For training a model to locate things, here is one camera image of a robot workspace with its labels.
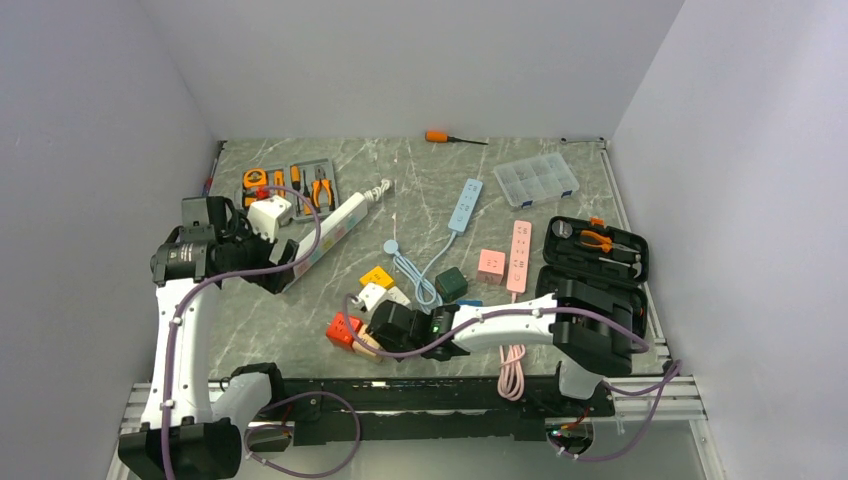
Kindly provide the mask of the white cube socket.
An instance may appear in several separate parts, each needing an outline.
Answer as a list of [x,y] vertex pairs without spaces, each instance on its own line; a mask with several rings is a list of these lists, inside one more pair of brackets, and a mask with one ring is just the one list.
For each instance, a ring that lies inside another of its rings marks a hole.
[[397,286],[393,286],[393,287],[389,288],[387,290],[387,296],[388,296],[389,300],[391,300],[395,303],[401,304],[405,307],[410,307],[411,304],[412,304],[409,297],[406,294],[404,294],[403,291]]

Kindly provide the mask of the light blue power strip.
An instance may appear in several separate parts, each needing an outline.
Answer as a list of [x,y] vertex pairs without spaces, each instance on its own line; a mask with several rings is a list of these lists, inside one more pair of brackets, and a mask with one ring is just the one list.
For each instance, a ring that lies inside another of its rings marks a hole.
[[482,188],[482,181],[471,178],[466,180],[448,222],[448,229],[457,236],[462,236],[465,233]]

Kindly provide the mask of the light blue round plug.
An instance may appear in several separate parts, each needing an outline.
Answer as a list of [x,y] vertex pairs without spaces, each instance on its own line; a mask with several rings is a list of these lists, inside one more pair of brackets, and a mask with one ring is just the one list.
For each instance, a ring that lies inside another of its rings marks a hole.
[[396,257],[399,255],[399,244],[396,240],[389,239],[386,240],[383,244],[383,251],[392,257]]

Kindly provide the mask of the pink cube socket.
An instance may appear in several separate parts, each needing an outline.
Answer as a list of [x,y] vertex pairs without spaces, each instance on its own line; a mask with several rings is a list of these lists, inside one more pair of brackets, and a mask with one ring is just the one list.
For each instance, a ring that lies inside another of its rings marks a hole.
[[489,285],[500,285],[506,269],[506,253],[482,249],[479,255],[476,280]]

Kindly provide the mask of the orange handled screwdriver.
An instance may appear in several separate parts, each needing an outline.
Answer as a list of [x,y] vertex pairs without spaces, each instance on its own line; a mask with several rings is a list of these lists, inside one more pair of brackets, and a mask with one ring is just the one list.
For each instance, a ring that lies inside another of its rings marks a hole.
[[466,144],[482,145],[482,146],[488,145],[488,142],[462,139],[462,138],[458,138],[458,137],[455,137],[455,136],[448,135],[447,133],[440,132],[440,131],[426,131],[425,132],[425,140],[427,142],[436,143],[436,144],[466,143]]

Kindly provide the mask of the red cube socket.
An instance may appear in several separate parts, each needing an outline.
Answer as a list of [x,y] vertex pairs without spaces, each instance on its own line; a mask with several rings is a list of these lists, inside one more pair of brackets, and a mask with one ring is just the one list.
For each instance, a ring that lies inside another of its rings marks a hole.
[[[349,323],[353,327],[355,333],[359,333],[365,323],[358,317],[349,316]],[[350,330],[347,328],[344,315],[342,312],[337,312],[325,330],[325,337],[335,347],[353,351],[354,339]]]

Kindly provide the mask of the dark green cube socket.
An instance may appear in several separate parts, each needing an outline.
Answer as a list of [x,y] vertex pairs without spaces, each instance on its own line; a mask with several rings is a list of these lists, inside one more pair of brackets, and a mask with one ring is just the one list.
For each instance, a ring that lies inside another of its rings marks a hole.
[[452,303],[468,293],[469,285],[458,267],[451,267],[435,277],[435,289],[445,303]]

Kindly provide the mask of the white power strip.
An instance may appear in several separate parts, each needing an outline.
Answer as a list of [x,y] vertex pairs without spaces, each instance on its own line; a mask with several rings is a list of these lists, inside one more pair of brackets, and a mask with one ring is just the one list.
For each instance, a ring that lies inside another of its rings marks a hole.
[[348,198],[321,222],[318,244],[313,251],[310,251],[310,248],[317,238],[315,230],[305,236],[299,243],[297,254],[294,257],[296,266],[284,272],[286,282],[283,292],[288,291],[295,282],[303,277],[310,268],[366,217],[369,204],[370,201],[360,192]]

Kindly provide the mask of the clear plastic organizer box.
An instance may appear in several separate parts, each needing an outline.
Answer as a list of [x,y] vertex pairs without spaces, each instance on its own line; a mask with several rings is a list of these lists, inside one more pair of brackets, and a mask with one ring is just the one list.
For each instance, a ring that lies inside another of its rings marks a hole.
[[526,209],[574,196],[580,188],[570,166],[560,153],[547,153],[495,166],[495,178],[506,203]]

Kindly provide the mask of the yellow cube socket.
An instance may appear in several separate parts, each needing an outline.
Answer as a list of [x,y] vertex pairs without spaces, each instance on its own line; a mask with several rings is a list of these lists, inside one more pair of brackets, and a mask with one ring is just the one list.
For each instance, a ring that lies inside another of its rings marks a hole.
[[390,290],[396,286],[394,278],[381,266],[375,266],[366,274],[360,277],[359,283],[365,287],[368,284],[378,285],[386,290]]

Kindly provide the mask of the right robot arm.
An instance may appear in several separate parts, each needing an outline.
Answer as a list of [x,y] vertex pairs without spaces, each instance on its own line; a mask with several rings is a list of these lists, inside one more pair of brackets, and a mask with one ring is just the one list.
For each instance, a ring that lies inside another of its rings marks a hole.
[[367,332],[395,359],[448,361],[500,346],[553,346],[564,357],[551,401],[560,413],[574,415],[603,378],[630,374],[633,355],[649,351],[634,313],[629,301],[568,280],[535,299],[489,307],[447,304],[425,313],[385,300]]

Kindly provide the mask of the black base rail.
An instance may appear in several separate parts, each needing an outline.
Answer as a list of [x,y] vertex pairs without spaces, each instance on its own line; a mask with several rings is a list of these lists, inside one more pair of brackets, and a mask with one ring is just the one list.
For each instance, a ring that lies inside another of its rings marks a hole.
[[507,437],[543,441],[558,421],[609,418],[610,392],[597,387],[587,400],[561,395],[552,375],[531,375],[523,397],[500,397],[494,377],[286,379],[292,403],[260,414],[290,423],[297,446],[335,441]]

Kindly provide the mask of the beige cube socket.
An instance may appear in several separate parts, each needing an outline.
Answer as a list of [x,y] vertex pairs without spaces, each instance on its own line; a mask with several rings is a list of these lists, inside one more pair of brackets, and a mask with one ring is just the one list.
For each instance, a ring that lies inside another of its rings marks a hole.
[[352,344],[355,354],[370,362],[381,363],[383,356],[379,354],[382,350],[380,344],[367,333],[360,334],[359,338],[360,341],[354,341]]

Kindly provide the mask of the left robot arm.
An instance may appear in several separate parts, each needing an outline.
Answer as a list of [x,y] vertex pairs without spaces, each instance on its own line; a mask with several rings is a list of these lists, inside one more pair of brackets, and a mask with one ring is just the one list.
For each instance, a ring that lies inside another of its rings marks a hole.
[[287,406],[273,362],[236,368],[211,400],[209,331],[223,279],[249,271],[249,281],[277,293],[283,273],[270,256],[293,215],[281,196],[246,211],[223,196],[185,198],[182,223],[150,261],[159,327],[154,375],[138,431],[119,438],[118,457],[141,479],[230,479],[239,470],[244,436],[256,417],[272,420]]

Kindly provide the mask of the black plastic tool case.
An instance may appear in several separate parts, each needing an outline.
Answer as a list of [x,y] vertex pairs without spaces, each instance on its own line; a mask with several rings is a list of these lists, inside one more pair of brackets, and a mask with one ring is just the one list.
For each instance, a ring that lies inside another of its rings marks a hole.
[[[618,252],[604,254],[599,250],[579,248],[577,240],[580,231],[584,229],[601,233],[616,243],[640,250],[642,256],[635,258]],[[536,277],[534,292],[536,297],[553,292],[567,280],[583,282],[628,301],[634,309],[633,330],[640,337],[645,336],[648,301],[642,285],[649,276],[651,254],[649,243],[644,237],[608,226],[597,217],[585,220],[555,216],[548,222],[542,255],[544,265]],[[631,278],[625,267],[601,262],[598,260],[599,257],[624,262],[640,261],[643,272],[640,276]]]

